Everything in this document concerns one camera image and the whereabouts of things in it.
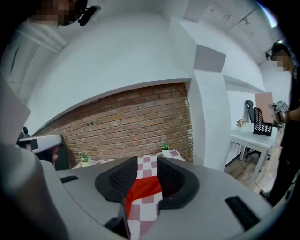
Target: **office chair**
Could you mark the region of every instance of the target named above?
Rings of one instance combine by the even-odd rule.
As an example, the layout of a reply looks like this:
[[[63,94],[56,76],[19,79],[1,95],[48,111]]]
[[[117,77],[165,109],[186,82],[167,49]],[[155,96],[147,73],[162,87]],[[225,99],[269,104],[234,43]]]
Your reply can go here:
[[[254,123],[253,102],[251,100],[246,100],[245,104],[246,104],[246,108],[248,109],[250,121],[251,121],[251,123]],[[261,156],[260,152],[253,150],[252,152],[246,154],[245,159],[247,159],[249,155],[256,154],[256,153],[258,154],[258,156]]]

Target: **small plant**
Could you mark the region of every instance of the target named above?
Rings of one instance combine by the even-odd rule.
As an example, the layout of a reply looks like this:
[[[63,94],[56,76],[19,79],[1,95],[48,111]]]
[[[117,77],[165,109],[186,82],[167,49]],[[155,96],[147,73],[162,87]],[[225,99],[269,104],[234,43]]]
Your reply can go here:
[[[163,142],[162,150],[169,150],[169,145],[168,145],[167,141]]]
[[[244,125],[244,120],[243,120],[243,119],[240,119],[240,120],[236,121],[236,125],[237,125],[238,127],[242,127],[242,126]]]
[[[87,163],[89,158],[88,158],[88,155],[86,154],[86,152],[81,152],[79,153],[79,156],[84,158],[84,160],[82,161],[83,163]]]

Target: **person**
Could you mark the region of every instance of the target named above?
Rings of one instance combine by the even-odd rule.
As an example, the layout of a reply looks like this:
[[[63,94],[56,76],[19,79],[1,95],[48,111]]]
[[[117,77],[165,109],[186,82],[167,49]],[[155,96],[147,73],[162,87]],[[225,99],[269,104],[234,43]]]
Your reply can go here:
[[[277,62],[278,67],[291,74],[290,105],[289,111],[276,115],[277,121],[286,122],[282,138],[282,151],[279,157],[277,176],[268,201],[275,206],[285,195],[300,169],[298,147],[300,144],[300,68],[291,57],[287,47],[281,43],[274,43],[271,60]]]

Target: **checkered tablecloth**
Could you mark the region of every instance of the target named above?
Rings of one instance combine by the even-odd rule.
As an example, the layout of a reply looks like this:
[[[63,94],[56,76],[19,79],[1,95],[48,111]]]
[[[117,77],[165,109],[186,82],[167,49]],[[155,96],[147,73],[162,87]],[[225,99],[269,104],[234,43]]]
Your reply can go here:
[[[185,161],[180,153],[176,150],[170,150],[172,158]],[[137,179],[157,176],[158,156],[162,153],[145,155],[137,159]],[[103,164],[109,160],[98,160],[92,164]],[[74,168],[82,167],[81,163]],[[131,240],[137,240],[143,236],[153,225],[158,216],[158,203],[163,199],[162,193],[157,193],[152,196],[134,200],[131,205],[130,214],[128,217],[128,225],[131,232]]]

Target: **desk organizer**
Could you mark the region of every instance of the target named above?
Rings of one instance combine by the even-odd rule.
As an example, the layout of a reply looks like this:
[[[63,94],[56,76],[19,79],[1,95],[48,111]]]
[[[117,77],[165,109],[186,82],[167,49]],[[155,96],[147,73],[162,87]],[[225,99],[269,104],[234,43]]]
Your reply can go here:
[[[263,113],[262,111],[255,107],[254,108],[254,128],[253,133],[265,136],[272,135],[272,123],[267,123],[263,121]]]

